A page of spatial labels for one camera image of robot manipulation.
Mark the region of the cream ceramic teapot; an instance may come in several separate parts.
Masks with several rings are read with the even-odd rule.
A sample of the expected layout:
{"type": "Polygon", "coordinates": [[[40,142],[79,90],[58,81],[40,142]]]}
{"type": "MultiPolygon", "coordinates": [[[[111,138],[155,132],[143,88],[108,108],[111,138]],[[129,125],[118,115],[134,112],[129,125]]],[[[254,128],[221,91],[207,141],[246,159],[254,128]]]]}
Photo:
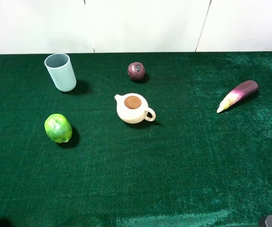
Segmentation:
{"type": "Polygon", "coordinates": [[[115,95],[116,111],[119,118],[125,123],[136,124],[143,120],[153,122],[156,113],[148,105],[147,100],[139,94],[128,93],[126,95],[115,95]]]}

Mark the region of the green velvet table cloth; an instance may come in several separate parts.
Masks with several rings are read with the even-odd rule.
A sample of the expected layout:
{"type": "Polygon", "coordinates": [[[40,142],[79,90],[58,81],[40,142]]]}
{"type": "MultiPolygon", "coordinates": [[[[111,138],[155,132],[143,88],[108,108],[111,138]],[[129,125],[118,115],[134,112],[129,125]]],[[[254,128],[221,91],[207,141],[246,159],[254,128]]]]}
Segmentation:
{"type": "Polygon", "coordinates": [[[71,54],[60,92],[46,55],[0,55],[0,227],[235,227],[272,215],[272,52],[71,54]],[[127,69],[141,62],[141,80],[127,69]],[[217,113],[247,80],[259,88],[217,113]],[[153,122],[122,121],[142,95],[153,122]],[[44,122],[72,126],[55,143],[44,122]]]}

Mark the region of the green lime fruit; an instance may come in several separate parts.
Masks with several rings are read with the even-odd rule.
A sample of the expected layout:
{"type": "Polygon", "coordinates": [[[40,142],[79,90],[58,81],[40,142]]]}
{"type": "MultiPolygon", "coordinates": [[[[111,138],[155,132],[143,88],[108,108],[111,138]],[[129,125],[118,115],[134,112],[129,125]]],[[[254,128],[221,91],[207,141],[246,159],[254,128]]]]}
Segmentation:
{"type": "Polygon", "coordinates": [[[47,136],[55,143],[66,143],[72,137],[72,126],[68,119],[59,113],[51,114],[44,122],[47,136]]]}

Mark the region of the purple eggplant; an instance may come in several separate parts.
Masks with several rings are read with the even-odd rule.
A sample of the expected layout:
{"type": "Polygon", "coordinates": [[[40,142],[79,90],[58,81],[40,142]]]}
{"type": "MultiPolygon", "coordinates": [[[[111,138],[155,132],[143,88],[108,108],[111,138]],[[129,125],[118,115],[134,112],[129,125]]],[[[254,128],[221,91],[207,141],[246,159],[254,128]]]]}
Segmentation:
{"type": "Polygon", "coordinates": [[[228,109],[238,101],[257,91],[258,88],[258,84],[253,80],[242,82],[224,97],[219,104],[217,113],[221,113],[222,111],[228,109]]]}

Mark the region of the light blue plastic cup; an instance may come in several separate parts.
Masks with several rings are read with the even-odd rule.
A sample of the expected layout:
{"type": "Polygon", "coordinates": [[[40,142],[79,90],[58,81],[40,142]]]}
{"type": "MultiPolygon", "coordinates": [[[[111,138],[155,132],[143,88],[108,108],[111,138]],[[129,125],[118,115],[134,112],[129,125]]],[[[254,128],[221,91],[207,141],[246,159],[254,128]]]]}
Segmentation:
{"type": "Polygon", "coordinates": [[[65,53],[55,53],[44,60],[54,85],[61,92],[72,91],[77,80],[70,61],[70,57],[65,53]]]}

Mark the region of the dark purple round fruit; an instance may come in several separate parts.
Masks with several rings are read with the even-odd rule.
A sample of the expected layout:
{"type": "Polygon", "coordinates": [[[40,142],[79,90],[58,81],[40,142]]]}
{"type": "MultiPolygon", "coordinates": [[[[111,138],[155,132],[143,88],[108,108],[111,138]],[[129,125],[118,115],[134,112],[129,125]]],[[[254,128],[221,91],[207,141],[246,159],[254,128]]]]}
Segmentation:
{"type": "Polygon", "coordinates": [[[129,78],[131,80],[141,80],[145,77],[146,70],[141,62],[133,62],[128,66],[127,69],[129,78]]]}

